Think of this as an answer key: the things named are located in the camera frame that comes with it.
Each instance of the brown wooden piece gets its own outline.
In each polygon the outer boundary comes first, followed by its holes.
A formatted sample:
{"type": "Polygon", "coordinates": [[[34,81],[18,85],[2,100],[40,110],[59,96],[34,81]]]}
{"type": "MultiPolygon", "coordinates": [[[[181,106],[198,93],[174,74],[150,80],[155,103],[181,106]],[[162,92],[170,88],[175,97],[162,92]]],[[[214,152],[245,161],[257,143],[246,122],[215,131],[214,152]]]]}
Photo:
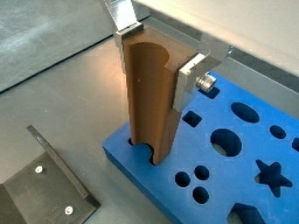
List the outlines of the brown wooden piece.
{"type": "Polygon", "coordinates": [[[132,144],[150,144],[154,164],[170,154],[182,113],[174,109],[178,71],[197,54],[152,28],[123,41],[132,144]]]}

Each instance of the round cutout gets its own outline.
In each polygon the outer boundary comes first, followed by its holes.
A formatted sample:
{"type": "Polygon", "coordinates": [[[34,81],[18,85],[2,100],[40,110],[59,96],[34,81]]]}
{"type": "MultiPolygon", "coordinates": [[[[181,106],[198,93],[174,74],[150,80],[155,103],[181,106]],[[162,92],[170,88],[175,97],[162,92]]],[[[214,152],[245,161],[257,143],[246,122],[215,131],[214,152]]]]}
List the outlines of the round cutout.
{"type": "Polygon", "coordinates": [[[191,183],[190,175],[185,171],[179,171],[175,175],[175,183],[181,187],[186,187],[191,183]]]}
{"type": "Polygon", "coordinates": [[[217,129],[210,136],[215,151],[226,157],[235,157],[242,150],[239,136],[229,129],[217,129]]]}
{"type": "Polygon", "coordinates": [[[259,115],[258,112],[245,103],[234,102],[231,104],[231,110],[239,119],[246,121],[247,123],[258,123],[259,115]]]}
{"type": "Polygon", "coordinates": [[[299,151],[299,138],[298,137],[294,139],[293,147],[297,151],[299,151]]]}
{"type": "Polygon", "coordinates": [[[285,139],[286,138],[286,131],[277,125],[270,127],[270,132],[273,136],[278,139],[285,139]]]}
{"type": "Polygon", "coordinates": [[[193,197],[198,203],[205,204],[210,199],[209,191],[203,187],[198,186],[193,190],[193,197]]]}
{"type": "Polygon", "coordinates": [[[210,170],[206,166],[199,165],[194,170],[195,176],[201,180],[207,180],[210,178],[210,170]]]}

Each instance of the screw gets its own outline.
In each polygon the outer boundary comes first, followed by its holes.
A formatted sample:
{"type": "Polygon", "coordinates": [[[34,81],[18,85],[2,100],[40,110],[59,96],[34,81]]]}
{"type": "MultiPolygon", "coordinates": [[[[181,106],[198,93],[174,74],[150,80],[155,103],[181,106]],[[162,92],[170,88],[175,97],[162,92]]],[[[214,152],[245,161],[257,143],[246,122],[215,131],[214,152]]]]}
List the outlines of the screw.
{"type": "Polygon", "coordinates": [[[43,172],[43,167],[40,165],[35,168],[35,172],[36,173],[42,173],[43,172]]]}
{"type": "Polygon", "coordinates": [[[206,93],[209,93],[217,83],[217,79],[206,73],[202,77],[197,78],[197,87],[201,88],[206,93]]]}
{"type": "Polygon", "coordinates": [[[74,207],[72,207],[72,206],[67,206],[67,207],[66,207],[66,210],[64,210],[64,213],[66,213],[67,215],[71,215],[72,212],[74,212],[74,207]]]}

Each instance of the blue foam block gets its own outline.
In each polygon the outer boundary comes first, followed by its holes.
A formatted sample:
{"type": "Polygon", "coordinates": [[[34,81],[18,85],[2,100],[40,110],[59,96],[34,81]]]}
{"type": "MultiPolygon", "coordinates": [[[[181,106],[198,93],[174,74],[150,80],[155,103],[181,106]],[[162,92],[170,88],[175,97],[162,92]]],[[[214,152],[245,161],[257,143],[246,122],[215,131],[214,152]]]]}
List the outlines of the blue foam block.
{"type": "Polygon", "coordinates": [[[130,145],[128,123],[107,157],[174,223],[299,223],[299,122],[213,75],[219,94],[198,92],[166,160],[152,165],[147,145],[130,145]]]}

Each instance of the bolt head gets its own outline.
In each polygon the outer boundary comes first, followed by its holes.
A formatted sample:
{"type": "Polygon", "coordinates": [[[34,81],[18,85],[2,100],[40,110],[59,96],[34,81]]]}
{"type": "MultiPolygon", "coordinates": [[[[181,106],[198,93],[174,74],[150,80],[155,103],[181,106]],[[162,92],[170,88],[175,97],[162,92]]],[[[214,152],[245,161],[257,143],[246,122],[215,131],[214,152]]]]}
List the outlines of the bolt head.
{"type": "Polygon", "coordinates": [[[66,212],[67,215],[71,215],[74,213],[74,207],[67,206],[64,212],[66,212]]]}
{"type": "Polygon", "coordinates": [[[43,167],[40,165],[35,168],[35,172],[36,173],[42,173],[43,172],[43,167]]]}

